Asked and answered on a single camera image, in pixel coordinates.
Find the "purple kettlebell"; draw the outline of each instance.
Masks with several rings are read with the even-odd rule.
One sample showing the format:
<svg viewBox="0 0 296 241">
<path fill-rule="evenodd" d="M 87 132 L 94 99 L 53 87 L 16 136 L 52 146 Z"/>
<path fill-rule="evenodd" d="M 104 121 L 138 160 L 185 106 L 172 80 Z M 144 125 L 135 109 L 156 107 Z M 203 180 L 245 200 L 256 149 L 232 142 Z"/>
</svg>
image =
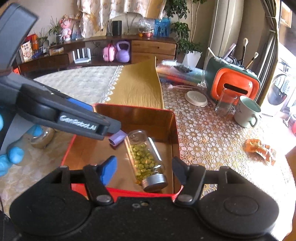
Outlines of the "purple kettlebell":
<svg viewBox="0 0 296 241">
<path fill-rule="evenodd" d="M 128 49 L 120 49 L 119 45 L 120 44 L 126 44 L 128 46 Z M 116 44 L 117 46 L 117 54 L 116 54 L 116 59 L 121 62 L 121 63 L 127 63 L 129 62 L 130 56 L 129 56 L 129 49 L 131 47 L 130 43 L 127 41 L 120 41 Z"/>
</svg>

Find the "drinking glass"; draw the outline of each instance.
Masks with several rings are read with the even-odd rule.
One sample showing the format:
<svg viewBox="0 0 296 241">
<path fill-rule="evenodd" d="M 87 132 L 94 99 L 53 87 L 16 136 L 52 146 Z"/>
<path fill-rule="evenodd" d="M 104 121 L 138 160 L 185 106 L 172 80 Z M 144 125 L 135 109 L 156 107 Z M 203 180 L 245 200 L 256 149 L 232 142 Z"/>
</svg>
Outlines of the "drinking glass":
<svg viewBox="0 0 296 241">
<path fill-rule="evenodd" d="M 216 105 L 216 113 L 222 116 L 227 115 L 235 100 L 237 100 L 237 94 L 230 89 L 224 88 Z"/>
</svg>

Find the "mug handle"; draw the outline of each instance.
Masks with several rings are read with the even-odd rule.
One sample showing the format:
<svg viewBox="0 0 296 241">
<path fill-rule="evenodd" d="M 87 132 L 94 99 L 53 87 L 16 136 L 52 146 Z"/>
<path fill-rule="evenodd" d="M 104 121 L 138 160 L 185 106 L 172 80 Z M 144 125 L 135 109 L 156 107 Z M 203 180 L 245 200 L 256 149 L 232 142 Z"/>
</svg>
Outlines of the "mug handle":
<svg viewBox="0 0 296 241">
<path fill-rule="evenodd" d="M 255 118 L 255 124 L 253 125 L 251 121 L 249 121 L 249 123 L 250 123 L 251 127 L 254 128 L 258 124 L 259 121 L 258 121 L 258 118 L 256 115 L 253 115 L 253 117 Z"/>
</svg>

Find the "orange wrapped candy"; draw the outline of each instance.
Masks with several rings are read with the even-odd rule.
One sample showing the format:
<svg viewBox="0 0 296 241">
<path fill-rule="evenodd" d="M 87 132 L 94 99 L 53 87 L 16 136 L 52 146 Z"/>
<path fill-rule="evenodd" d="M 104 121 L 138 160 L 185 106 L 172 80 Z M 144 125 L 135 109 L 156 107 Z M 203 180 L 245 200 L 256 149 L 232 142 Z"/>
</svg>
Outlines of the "orange wrapped candy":
<svg viewBox="0 0 296 241">
<path fill-rule="evenodd" d="M 256 152 L 272 166 L 276 162 L 276 151 L 272 149 L 269 145 L 262 144 L 258 139 L 248 139 L 244 145 L 244 150 L 248 152 Z"/>
</svg>

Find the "wooden floor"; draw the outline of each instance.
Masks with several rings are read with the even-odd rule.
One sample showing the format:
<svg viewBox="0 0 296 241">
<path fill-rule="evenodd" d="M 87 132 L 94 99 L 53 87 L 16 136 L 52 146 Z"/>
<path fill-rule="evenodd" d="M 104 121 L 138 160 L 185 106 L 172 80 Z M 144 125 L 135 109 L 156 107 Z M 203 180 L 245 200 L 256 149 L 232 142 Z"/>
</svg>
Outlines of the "wooden floor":
<svg viewBox="0 0 296 241">
<path fill-rule="evenodd" d="M 295 182 L 296 182 L 296 147 L 294 147 L 287 155 L 287 161 L 292 170 Z M 284 238 L 284 241 L 295 241 L 296 240 L 296 212 L 293 218 L 293 230 L 292 232 Z"/>
</svg>

